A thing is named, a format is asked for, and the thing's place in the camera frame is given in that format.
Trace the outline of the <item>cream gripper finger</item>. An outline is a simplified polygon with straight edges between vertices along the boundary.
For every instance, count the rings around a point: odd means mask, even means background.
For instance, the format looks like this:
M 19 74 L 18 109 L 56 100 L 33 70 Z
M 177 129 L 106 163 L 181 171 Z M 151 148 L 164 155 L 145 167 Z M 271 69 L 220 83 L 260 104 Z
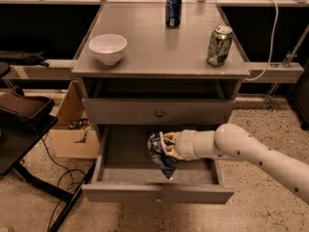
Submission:
M 170 156 L 171 151 L 172 151 L 172 143 L 171 143 L 171 141 L 168 137 L 163 135 L 163 133 L 161 133 L 160 136 L 161 136 L 160 142 L 161 142 L 161 145 L 162 145 L 163 152 L 167 156 Z

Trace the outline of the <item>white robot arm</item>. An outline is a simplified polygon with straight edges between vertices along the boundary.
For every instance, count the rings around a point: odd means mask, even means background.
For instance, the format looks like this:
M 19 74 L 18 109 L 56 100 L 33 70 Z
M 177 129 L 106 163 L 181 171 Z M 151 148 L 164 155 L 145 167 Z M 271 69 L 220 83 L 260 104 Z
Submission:
M 309 204 L 309 165 L 271 150 L 245 129 L 223 124 L 216 130 L 161 132 L 168 157 L 178 160 L 246 160 Z

